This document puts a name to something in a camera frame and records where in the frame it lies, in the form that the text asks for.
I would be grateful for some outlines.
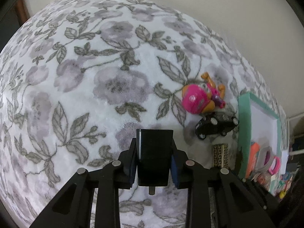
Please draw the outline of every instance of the flower pattern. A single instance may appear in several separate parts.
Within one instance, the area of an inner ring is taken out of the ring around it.
[[[48,4],[0,54],[2,199],[29,227],[79,167],[91,171],[117,159],[137,128],[174,128],[177,147],[206,168],[211,144],[228,142],[233,168],[238,131],[199,141],[193,128],[201,117],[181,106],[183,86],[201,83],[205,71],[226,86],[228,112],[238,116],[237,98],[246,91],[268,104],[287,147],[286,115],[263,77],[200,22],[146,0]],[[171,181],[158,190],[148,196],[134,184],[120,191],[125,227],[143,228],[145,218],[155,227],[183,227],[187,191]]]

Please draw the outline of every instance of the leaf pattern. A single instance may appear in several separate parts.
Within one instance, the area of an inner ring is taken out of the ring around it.
[[[28,227],[75,169],[117,159],[140,127],[174,128],[179,146],[211,167],[201,158],[212,157],[208,147],[193,136],[199,116],[181,105],[183,87],[201,84],[205,71],[226,86],[225,112],[238,116],[238,96],[251,91],[279,114],[287,147],[285,113],[263,77],[202,23],[146,0],[50,3],[0,53],[1,197]],[[238,130],[229,138],[233,168]],[[149,200],[140,188],[120,191],[122,227],[149,228],[146,217],[184,227],[184,197],[159,206],[177,192],[166,187]]]

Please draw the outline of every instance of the white floral fabric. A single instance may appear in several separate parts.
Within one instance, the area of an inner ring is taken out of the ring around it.
[[[189,158],[212,165],[213,143],[200,141],[200,116],[181,105],[184,85],[208,71],[226,86],[226,112],[238,115],[247,91],[285,113],[265,80],[201,22],[146,0],[55,0],[25,23],[0,54],[0,195],[26,227],[79,167],[103,167],[128,149],[136,128],[173,129]],[[182,228],[187,191],[134,184],[120,190],[124,228]]]

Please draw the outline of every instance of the orange object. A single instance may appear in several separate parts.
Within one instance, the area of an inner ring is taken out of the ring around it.
[[[257,153],[259,150],[260,145],[258,143],[255,142],[251,145],[245,178],[249,178],[250,173],[254,170],[255,164],[257,162]]]

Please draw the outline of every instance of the toy figure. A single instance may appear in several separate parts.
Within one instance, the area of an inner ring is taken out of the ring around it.
[[[208,72],[201,75],[206,82],[201,85],[187,85],[182,90],[182,105],[192,114],[213,112],[215,107],[224,108],[225,86],[220,84],[218,89]]]

